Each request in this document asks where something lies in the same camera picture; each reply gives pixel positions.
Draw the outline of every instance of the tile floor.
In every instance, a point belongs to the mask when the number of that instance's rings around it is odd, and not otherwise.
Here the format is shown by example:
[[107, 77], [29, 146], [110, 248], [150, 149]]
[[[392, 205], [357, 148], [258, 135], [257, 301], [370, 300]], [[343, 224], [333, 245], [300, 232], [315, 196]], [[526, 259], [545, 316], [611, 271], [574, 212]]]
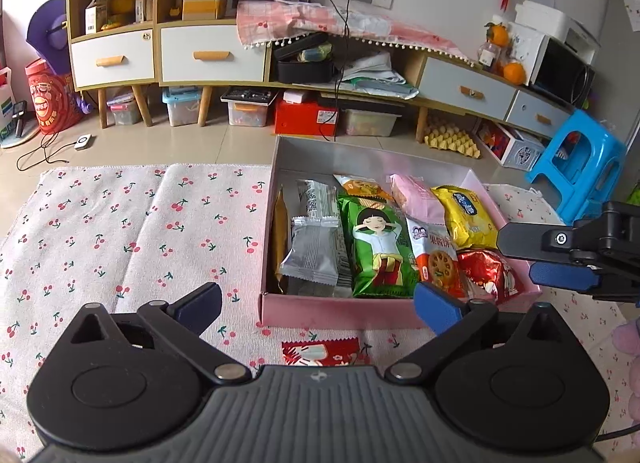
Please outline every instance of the tile floor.
[[[402, 120], [405, 121], [396, 123], [394, 134], [389, 138], [338, 136], [337, 141], [460, 163], [475, 169], [485, 183], [527, 186], [521, 171], [501, 168], [487, 155], [478, 160], [470, 159], [455, 152], [433, 150], [424, 144], [416, 143], [415, 121], [409, 117]], [[197, 125], [171, 127], [166, 115], [159, 114], [154, 117], [152, 127], [138, 123], [100, 129], [97, 115], [90, 115], [78, 125], [62, 132], [51, 150], [76, 141], [78, 136], [87, 133], [94, 135], [88, 149], [76, 151], [68, 147], [56, 154], [52, 160], [66, 159], [70, 166], [177, 162], [270, 164], [276, 142], [273, 126], [230, 126], [224, 116], [209, 120], [204, 128]], [[9, 230], [20, 206], [35, 188], [40, 173], [65, 165], [49, 165], [43, 162], [26, 172], [19, 172], [15, 167], [18, 157], [39, 143], [40, 136], [37, 136], [27, 144], [0, 150], [0, 234]], [[20, 165], [25, 167], [42, 158], [40, 150], [20, 160]]]

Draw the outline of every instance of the white printer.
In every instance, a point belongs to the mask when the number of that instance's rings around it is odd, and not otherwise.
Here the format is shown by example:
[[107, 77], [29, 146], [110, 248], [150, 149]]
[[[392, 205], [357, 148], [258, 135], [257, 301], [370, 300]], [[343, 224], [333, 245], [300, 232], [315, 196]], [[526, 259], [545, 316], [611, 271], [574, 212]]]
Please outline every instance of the white printer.
[[516, 23], [537, 29], [573, 51], [585, 64], [593, 64], [600, 44], [577, 20], [544, 4], [524, 1], [516, 5]]

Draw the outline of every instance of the purple hat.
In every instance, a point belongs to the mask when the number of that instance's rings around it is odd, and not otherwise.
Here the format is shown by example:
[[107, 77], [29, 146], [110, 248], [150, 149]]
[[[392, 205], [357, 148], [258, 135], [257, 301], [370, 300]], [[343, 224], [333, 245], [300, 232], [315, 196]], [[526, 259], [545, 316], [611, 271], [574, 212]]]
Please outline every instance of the purple hat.
[[66, 0], [48, 0], [31, 17], [26, 41], [56, 75], [71, 72], [66, 37]]

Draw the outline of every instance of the red bucket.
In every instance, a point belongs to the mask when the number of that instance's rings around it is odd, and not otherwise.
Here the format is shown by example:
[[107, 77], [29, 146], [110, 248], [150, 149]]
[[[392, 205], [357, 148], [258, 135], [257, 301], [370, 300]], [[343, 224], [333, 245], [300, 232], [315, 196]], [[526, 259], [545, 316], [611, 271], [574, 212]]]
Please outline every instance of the red bucket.
[[78, 123], [82, 113], [76, 105], [71, 73], [54, 74], [44, 59], [32, 62], [24, 72], [41, 133], [53, 134]]

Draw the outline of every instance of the purple plush toy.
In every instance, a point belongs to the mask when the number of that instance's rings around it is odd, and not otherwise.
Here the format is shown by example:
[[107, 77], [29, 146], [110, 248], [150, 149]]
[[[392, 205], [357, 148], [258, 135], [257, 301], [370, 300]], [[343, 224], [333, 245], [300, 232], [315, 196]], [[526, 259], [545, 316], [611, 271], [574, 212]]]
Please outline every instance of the purple plush toy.
[[[635, 356], [629, 369], [629, 388], [633, 392], [629, 398], [629, 416], [634, 425], [640, 423], [640, 319], [632, 320], [615, 328], [611, 334], [614, 347], [623, 353]], [[640, 446], [640, 432], [631, 435], [634, 445]]]

